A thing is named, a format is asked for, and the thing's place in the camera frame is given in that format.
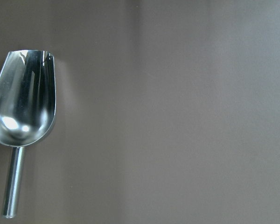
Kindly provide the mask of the stainless steel ice scoop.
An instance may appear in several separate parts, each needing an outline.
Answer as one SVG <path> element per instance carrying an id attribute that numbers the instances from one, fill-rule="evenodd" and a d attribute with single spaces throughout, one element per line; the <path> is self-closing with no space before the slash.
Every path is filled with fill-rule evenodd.
<path id="1" fill-rule="evenodd" d="M 0 71 L 0 144 L 11 147 L 2 215 L 17 214 L 26 147 L 42 140 L 56 115 L 54 55 L 10 51 Z"/>

